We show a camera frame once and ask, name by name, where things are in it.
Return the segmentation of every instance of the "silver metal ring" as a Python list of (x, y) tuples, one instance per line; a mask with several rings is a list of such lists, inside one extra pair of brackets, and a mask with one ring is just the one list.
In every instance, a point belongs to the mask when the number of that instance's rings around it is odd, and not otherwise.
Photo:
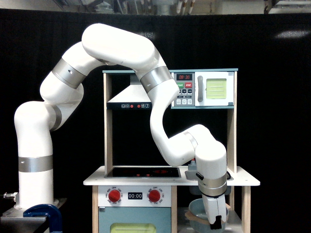
[(158, 67), (149, 73), (145, 74), (140, 82), (144, 87), (145, 91), (148, 93), (155, 86), (158, 86), (160, 83), (165, 82), (167, 80), (173, 79), (171, 73), (167, 69), (167, 67)]
[(51, 131), (54, 131), (54, 130), (56, 130), (58, 128), (58, 126), (60, 126), (60, 123), (62, 122), (62, 112), (54, 104), (51, 104), (51, 107), (54, 109), (55, 114), (56, 114), (55, 123), (54, 123), (53, 127), (51, 128)]
[(219, 196), (225, 193), (227, 189), (227, 173), (225, 173), (222, 177), (218, 179), (207, 179), (198, 180), (200, 191), (206, 195), (211, 197)]
[(70, 86), (73, 89), (77, 89), (78, 86), (82, 83), (85, 79), (85, 75), (81, 74), (63, 59), (60, 59), (59, 62), (56, 64), (52, 73), (64, 84)]
[(20, 172), (41, 172), (53, 169), (53, 155), (43, 157), (18, 157)]
[(198, 146), (198, 143), (195, 140), (195, 138), (192, 136), (192, 134), (190, 134), (189, 132), (184, 132), (184, 135), (190, 140), (193, 148), (196, 149), (196, 147)]

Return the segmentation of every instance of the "microwave handle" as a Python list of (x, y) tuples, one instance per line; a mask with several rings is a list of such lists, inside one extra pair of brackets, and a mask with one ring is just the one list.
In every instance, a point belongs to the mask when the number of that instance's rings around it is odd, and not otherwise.
[(202, 102), (203, 101), (203, 77), (201, 75), (198, 77), (198, 87), (199, 87), (198, 102)]

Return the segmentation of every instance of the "digital clock display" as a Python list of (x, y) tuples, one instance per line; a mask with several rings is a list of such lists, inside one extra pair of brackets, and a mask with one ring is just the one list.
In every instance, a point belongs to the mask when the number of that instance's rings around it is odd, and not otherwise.
[(192, 80), (192, 74), (176, 74), (177, 81), (189, 81)]
[(128, 193), (129, 200), (142, 200), (142, 193)]

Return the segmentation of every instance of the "stove knob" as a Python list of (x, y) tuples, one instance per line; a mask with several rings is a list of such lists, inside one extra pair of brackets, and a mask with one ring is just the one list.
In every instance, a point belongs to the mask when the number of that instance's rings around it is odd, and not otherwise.
[(149, 200), (152, 202), (158, 202), (160, 200), (160, 193), (157, 190), (151, 190), (148, 196)]
[(121, 194), (118, 190), (112, 190), (109, 194), (108, 194), (108, 198), (109, 200), (111, 200), (112, 202), (117, 202), (118, 200), (120, 200)]

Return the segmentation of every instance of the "yellow oven window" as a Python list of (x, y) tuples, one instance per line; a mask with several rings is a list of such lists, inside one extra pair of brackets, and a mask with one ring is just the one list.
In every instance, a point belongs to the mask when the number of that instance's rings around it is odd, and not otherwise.
[(227, 98), (227, 79), (207, 79), (206, 80), (207, 99)]
[(156, 227), (151, 223), (114, 223), (110, 233), (156, 233)]

